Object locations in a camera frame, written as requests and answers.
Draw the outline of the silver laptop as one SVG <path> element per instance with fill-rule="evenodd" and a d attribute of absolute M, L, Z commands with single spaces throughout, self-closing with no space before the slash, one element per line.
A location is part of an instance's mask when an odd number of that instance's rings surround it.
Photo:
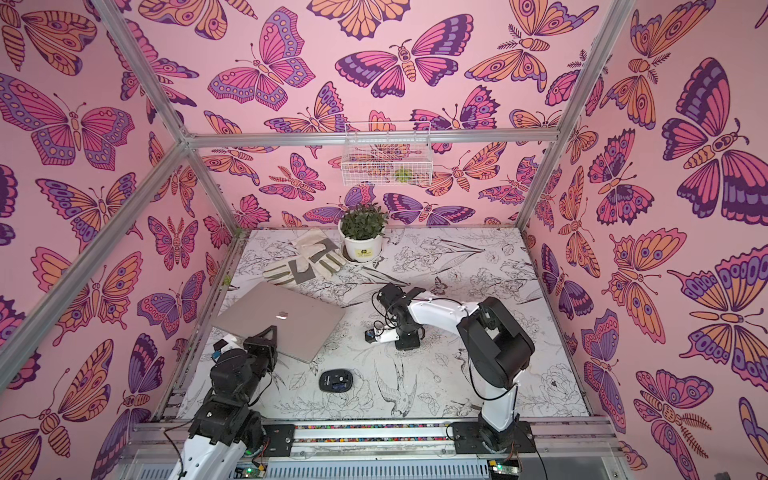
<path fill-rule="evenodd" d="M 336 305 L 262 282 L 213 320 L 213 326 L 243 339 L 277 328 L 277 351 L 309 363 L 344 316 Z"/>

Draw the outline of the black wireless mouse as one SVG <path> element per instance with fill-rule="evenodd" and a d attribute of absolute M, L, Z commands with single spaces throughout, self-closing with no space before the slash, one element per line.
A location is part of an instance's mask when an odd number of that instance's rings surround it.
<path fill-rule="evenodd" d="M 325 393 L 346 393 L 354 384 L 354 375 L 351 370 L 331 369 L 320 374 L 318 387 Z"/>

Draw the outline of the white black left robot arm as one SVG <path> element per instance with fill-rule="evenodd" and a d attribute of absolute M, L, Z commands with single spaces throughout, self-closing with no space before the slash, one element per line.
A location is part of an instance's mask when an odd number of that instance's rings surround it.
<path fill-rule="evenodd" d="M 211 387 L 192 418 L 172 479 L 227 479 L 246 453 L 262 449 L 265 431 L 254 398 L 276 366 L 277 339 L 272 325 L 241 345 L 215 345 Z"/>

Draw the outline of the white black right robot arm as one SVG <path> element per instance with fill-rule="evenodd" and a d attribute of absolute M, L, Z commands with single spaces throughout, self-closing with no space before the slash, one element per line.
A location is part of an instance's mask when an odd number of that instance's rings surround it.
<path fill-rule="evenodd" d="M 382 324 L 366 331 L 368 343 L 415 350 L 429 326 L 461 339 L 468 355 L 470 385 L 483 401 L 479 439 L 491 452 L 510 449 L 518 430 L 519 376 L 528 369 L 535 345 L 506 306 L 495 297 L 460 302 L 429 297 L 420 287 L 406 292 L 392 283 L 374 293 L 371 303 Z"/>

